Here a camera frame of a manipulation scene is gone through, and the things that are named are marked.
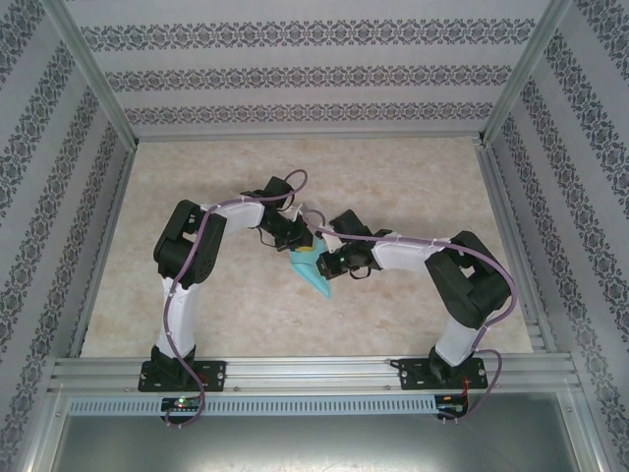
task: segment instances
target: damask pattern wall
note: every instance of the damask pattern wall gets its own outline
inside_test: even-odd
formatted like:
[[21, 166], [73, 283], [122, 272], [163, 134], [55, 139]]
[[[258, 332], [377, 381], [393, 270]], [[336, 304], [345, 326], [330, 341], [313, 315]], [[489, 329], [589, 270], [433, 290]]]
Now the damask pattern wall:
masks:
[[141, 138], [478, 132], [547, 0], [76, 0]]
[[0, 471], [86, 300], [127, 151], [41, 5], [0, 4]]
[[569, 8], [493, 143], [561, 351], [629, 469], [629, 2]]

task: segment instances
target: metal bar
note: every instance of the metal bar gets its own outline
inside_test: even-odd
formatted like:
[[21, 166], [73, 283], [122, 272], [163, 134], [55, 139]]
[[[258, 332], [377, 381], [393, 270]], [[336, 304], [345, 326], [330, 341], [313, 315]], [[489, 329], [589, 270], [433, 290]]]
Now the metal bar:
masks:
[[581, 471], [609, 471], [600, 436], [583, 392], [557, 394], [559, 408]]
[[358, 140], [394, 138], [477, 138], [478, 131], [356, 131], [342, 133], [243, 133], [203, 135], [154, 135], [140, 137], [141, 143], [173, 143], [190, 141], [252, 141], [252, 140]]
[[86, 303], [84, 304], [83, 311], [80, 313], [79, 316], [77, 331], [75, 333], [74, 339], [72, 340], [70, 352], [68, 353], [70, 357], [77, 357], [81, 355], [81, 349], [83, 347], [83, 342], [86, 337], [87, 325], [89, 324], [89, 320], [91, 319], [91, 312], [93, 311], [94, 304], [96, 303], [96, 295], [98, 294], [98, 287], [100, 286], [102, 275], [105, 272], [107, 256], [109, 255], [109, 250], [111, 249], [111, 244], [114, 239], [114, 230], [116, 229], [116, 224], [118, 224], [118, 217], [120, 216], [122, 203], [124, 201], [125, 194], [127, 193], [127, 186], [129, 185], [129, 178], [131, 177], [131, 169], [133, 168], [135, 158], [136, 151], [132, 149], [128, 152], [125, 159], [125, 169], [123, 170], [124, 175], [122, 177], [121, 185], [118, 187], [118, 192], [114, 196], [115, 201], [113, 214], [112, 217], [109, 218], [107, 229], [105, 231], [104, 241], [100, 250], [98, 251], [98, 259], [94, 268], [95, 277], [91, 280], [91, 284], [86, 295]]
[[125, 143], [125, 147], [129, 150], [135, 149], [138, 138], [131, 127], [131, 123], [105, 75], [100, 70], [81, 30], [70, 15], [66, 2], [64, 0], [42, 0], [41, 3], [75, 61], [77, 61], [87, 83], [94, 90], [98, 102], [105, 109], [109, 120]]
[[[227, 362], [225, 390], [212, 395], [402, 394], [398, 372], [388, 360], [409, 356], [346, 358], [234, 358]], [[496, 360], [484, 357], [492, 376]], [[61, 359], [48, 391], [63, 395], [163, 396], [138, 393], [143, 359]], [[581, 391], [570, 354], [505, 354], [496, 392]], [[444, 393], [423, 390], [418, 393]]]
[[515, 103], [520, 94], [520, 90], [522, 90], [525, 82], [533, 73], [536, 64], [542, 57], [543, 50], [571, 4], [570, 0], [550, 0], [548, 3], [542, 17], [538, 21], [537, 27], [531, 34], [531, 39], [520, 56], [518, 64], [513, 69], [511, 77], [509, 77], [500, 97], [491, 110], [484, 129], [484, 145], [491, 143], [500, 133], [502, 123], [504, 123], [511, 108], [513, 108], [513, 103]]
[[64, 425], [70, 406], [70, 398], [48, 394], [37, 423], [35, 435], [18, 460], [16, 470], [23, 472], [43, 472], [52, 470], [52, 466], [61, 442]]
[[508, 203], [506, 191], [499, 178], [495, 156], [490, 147], [475, 143], [481, 173], [485, 179], [489, 202], [493, 208], [498, 232], [504, 245], [504, 250], [511, 269], [511, 275], [518, 287], [521, 298], [521, 306], [527, 314], [525, 317], [538, 322], [542, 334], [544, 348], [550, 352], [556, 352], [557, 347], [552, 337], [550, 324], [543, 309], [540, 293], [531, 272], [528, 260], [525, 259], [526, 251], [520, 238], [515, 215]]
[[[162, 398], [76, 397], [69, 416], [157, 416]], [[433, 395], [222, 396], [211, 397], [204, 416], [328, 416], [435, 414]], [[171, 416], [190, 415], [175, 409]]]

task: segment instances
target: marble-patterned surface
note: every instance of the marble-patterned surface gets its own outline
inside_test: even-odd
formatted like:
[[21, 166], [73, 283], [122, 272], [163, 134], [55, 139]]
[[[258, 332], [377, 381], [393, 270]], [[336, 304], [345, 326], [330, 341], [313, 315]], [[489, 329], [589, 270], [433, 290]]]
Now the marble-patterned surface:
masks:
[[[148, 355], [162, 308], [153, 246], [180, 200], [217, 203], [298, 167], [310, 174], [298, 202], [328, 218], [349, 207], [372, 231], [433, 238], [469, 229], [505, 264], [469, 139], [141, 144], [83, 356]], [[223, 242], [201, 288], [197, 353], [426, 354], [447, 318], [431, 279], [404, 271], [339, 277], [327, 300], [293, 272], [286, 253], [249, 230]], [[483, 345], [531, 352], [521, 312], [494, 326]]]

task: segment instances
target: blue object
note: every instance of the blue object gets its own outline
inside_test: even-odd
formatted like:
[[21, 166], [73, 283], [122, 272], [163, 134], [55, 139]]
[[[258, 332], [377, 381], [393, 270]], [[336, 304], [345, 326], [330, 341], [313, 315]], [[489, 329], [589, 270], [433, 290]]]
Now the blue object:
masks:
[[319, 255], [325, 251], [325, 244], [317, 237], [313, 237], [314, 245], [310, 251], [291, 251], [289, 258], [291, 261], [291, 267], [298, 273], [306, 282], [309, 282], [314, 288], [325, 295], [327, 298], [331, 298], [330, 282], [320, 273], [316, 268], [316, 260]]

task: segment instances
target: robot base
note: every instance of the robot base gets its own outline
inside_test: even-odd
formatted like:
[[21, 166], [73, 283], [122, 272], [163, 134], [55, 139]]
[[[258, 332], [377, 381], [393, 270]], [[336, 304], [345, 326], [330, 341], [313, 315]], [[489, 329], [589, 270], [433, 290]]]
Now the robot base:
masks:
[[400, 386], [403, 390], [440, 390], [452, 388], [487, 388], [487, 375], [483, 359], [470, 357], [440, 380], [430, 369], [430, 358], [395, 359], [389, 361], [391, 367], [399, 371]]
[[[223, 391], [227, 363], [224, 361], [195, 361], [193, 349], [184, 359], [203, 382], [205, 391]], [[199, 386], [177, 359], [169, 358], [153, 346], [150, 361], [142, 364], [138, 391], [199, 391]]]

